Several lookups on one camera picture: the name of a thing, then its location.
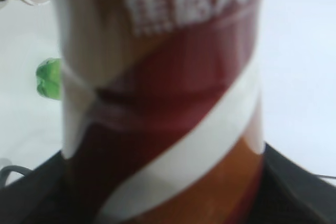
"plastic bottle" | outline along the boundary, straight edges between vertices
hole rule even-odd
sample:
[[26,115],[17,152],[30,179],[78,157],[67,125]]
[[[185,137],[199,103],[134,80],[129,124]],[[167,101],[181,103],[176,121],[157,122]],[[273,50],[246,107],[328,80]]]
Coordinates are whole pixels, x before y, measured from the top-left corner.
[[55,0],[66,181],[97,223],[244,221],[264,142],[260,0]]

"bottle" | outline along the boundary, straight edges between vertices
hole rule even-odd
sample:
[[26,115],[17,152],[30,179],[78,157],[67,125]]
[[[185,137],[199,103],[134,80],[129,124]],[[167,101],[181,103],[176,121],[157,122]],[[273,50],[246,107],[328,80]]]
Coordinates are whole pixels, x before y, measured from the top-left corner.
[[241,223],[263,168],[260,0],[55,0],[66,183],[96,223]]

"green object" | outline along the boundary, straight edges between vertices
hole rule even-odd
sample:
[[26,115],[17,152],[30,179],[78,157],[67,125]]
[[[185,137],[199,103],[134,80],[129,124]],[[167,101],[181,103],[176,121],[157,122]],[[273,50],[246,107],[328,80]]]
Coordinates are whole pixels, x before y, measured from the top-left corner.
[[61,99],[60,63],[60,59],[49,58],[37,67],[37,92],[43,97]]

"black cable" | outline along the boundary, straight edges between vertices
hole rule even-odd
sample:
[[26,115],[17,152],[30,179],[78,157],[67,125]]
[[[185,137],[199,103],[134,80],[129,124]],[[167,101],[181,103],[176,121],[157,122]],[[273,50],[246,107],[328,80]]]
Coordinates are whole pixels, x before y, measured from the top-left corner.
[[17,165],[10,165],[2,168],[0,170],[0,190],[6,187],[6,183],[10,173],[20,173],[23,176],[28,175],[31,170],[25,167],[17,166]]

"cable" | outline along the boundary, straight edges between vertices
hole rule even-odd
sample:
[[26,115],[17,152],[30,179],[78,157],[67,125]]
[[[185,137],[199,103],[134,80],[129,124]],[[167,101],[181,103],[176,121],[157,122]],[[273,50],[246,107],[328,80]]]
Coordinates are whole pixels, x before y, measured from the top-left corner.
[[28,175],[31,170],[25,167],[17,166],[17,165],[10,165],[2,168],[0,170],[0,190],[6,187],[6,183],[10,173],[20,173],[23,176]]
[[319,178],[336,179],[336,177],[334,177],[334,176],[317,175],[317,174],[316,174],[316,176],[318,176]]

